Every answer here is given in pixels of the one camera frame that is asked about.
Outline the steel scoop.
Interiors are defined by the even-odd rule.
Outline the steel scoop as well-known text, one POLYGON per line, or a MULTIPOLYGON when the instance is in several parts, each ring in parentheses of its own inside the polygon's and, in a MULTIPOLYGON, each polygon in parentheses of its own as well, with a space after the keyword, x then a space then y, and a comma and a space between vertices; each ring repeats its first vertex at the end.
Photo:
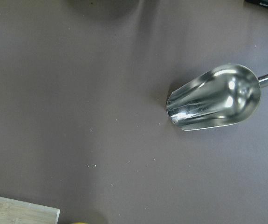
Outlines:
POLYGON ((248 119, 258 108, 268 74, 257 77, 248 67, 216 67, 173 91, 166 111, 184 131, 229 126, 248 119))

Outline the yellow lemon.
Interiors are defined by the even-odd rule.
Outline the yellow lemon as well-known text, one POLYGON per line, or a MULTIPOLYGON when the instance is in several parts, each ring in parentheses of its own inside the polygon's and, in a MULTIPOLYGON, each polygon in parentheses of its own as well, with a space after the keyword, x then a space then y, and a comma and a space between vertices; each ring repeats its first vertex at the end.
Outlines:
POLYGON ((71 223, 71 224, 88 224, 88 223, 84 223, 84 222, 74 222, 74 223, 71 223))

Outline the bamboo cutting board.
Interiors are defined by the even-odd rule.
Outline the bamboo cutting board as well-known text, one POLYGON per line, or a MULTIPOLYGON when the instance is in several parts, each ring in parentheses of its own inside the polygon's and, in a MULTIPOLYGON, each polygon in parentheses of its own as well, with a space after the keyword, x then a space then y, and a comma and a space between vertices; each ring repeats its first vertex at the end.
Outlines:
POLYGON ((56 224, 60 210, 0 197, 0 224, 56 224))

